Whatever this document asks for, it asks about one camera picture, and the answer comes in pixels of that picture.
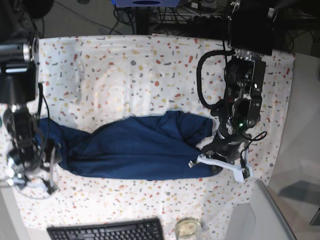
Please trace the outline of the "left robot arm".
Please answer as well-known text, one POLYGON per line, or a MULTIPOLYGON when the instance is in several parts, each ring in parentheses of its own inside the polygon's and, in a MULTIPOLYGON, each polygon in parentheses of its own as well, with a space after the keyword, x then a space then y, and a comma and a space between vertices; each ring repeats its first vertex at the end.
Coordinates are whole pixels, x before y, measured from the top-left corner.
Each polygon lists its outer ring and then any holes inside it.
POLYGON ((201 104, 218 117, 219 125, 212 143, 202 149, 209 158, 234 164, 239 159, 246 167, 249 146, 261 141, 267 133, 256 137, 247 134, 260 121, 262 89, 266 72, 264 55, 273 51, 273 21, 276 10, 264 0, 229 0, 226 14, 228 41, 222 50, 205 53, 197 64, 196 86, 201 104), (208 58, 231 57, 225 61, 223 98, 214 104, 206 102, 202 91, 202 68, 208 58))

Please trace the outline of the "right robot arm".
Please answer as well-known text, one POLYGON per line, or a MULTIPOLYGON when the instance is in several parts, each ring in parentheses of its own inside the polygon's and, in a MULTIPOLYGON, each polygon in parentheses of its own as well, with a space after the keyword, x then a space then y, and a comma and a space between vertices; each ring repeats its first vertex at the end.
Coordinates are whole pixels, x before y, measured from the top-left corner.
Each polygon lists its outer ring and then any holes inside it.
POLYGON ((47 101, 38 82, 39 39, 15 39, 0 45, 0 102, 7 106, 2 122, 12 148, 6 154, 8 175, 30 174, 42 169, 52 171, 59 161, 49 138, 51 119, 40 129, 42 105, 47 101))

